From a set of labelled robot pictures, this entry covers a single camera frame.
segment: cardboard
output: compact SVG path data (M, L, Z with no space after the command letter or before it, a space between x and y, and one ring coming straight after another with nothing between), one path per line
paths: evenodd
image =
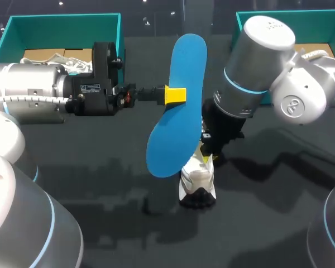
M92 50L91 49L66 49L63 55L66 58L76 58L86 63L92 61Z
M309 53L314 50L325 50L330 57L335 58L329 44L296 44L294 45L294 49L297 52L299 52L301 49L304 49L305 53Z
M66 58L76 58L87 63L92 61L91 49L27 49L25 50L23 58L45 61L51 58L55 53Z
M27 49L23 54L23 58L44 61L51 58L55 53L63 56L64 52L64 49Z

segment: yellow clip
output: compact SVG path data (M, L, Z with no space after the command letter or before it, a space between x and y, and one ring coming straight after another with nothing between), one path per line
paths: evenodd
M169 103L185 103L186 88L169 88L165 86L165 105Z

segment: robotic arm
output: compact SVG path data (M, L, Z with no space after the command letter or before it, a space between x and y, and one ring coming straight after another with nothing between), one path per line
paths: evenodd
M284 23L265 16L246 21L223 70L226 83L203 107L211 153L242 136L267 92L277 116L291 124L311 123L335 108L335 59L325 51L296 52L294 45Z

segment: robot logo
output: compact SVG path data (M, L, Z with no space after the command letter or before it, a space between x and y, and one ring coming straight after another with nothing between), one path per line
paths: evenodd
M275 22L268 22L268 25L267 25L267 29L268 30L271 30L271 29L275 29L275 28L281 28L283 27L283 24L280 24L280 23L275 23Z
M291 102L289 103L289 105L286 108L287 112L290 115L292 115L299 104L300 104L300 101L298 99L292 99Z
M282 112L291 118L297 118L303 115L305 106L303 101L297 96L286 96L280 103Z

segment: teal box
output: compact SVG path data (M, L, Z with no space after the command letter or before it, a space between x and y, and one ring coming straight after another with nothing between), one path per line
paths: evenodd
M120 14L11 16L0 41L0 63L19 63L26 49L91 49L114 42L125 61ZM119 70L119 82L124 81Z
M245 22L252 16L268 16L287 24L296 37L296 44L329 44L335 57L335 9L297 11L237 12L232 37L232 49ZM262 104L270 104L269 93Z

